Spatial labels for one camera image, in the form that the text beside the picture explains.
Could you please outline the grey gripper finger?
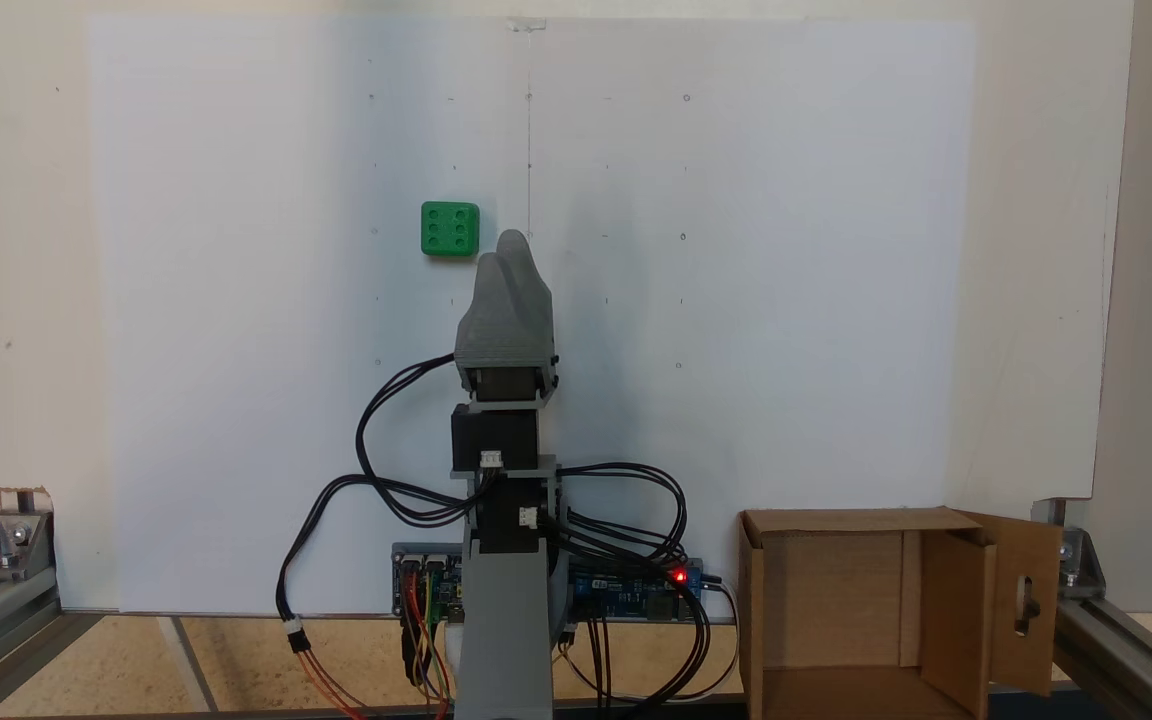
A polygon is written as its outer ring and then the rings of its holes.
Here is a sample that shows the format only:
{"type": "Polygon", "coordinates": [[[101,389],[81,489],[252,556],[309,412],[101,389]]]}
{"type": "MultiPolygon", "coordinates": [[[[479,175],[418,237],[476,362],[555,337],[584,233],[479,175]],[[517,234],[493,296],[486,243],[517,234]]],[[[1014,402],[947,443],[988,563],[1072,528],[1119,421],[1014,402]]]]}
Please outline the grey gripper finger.
{"type": "Polygon", "coordinates": [[[529,341],[521,279],[526,252],[488,252],[477,263],[473,291],[457,327],[458,347],[522,347],[529,341]]]}
{"type": "Polygon", "coordinates": [[[518,323],[538,340],[552,342],[554,333],[552,291],[545,283],[524,232],[507,229],[498,238],[498,263],[503,270],[507,297],[518,323]]]}

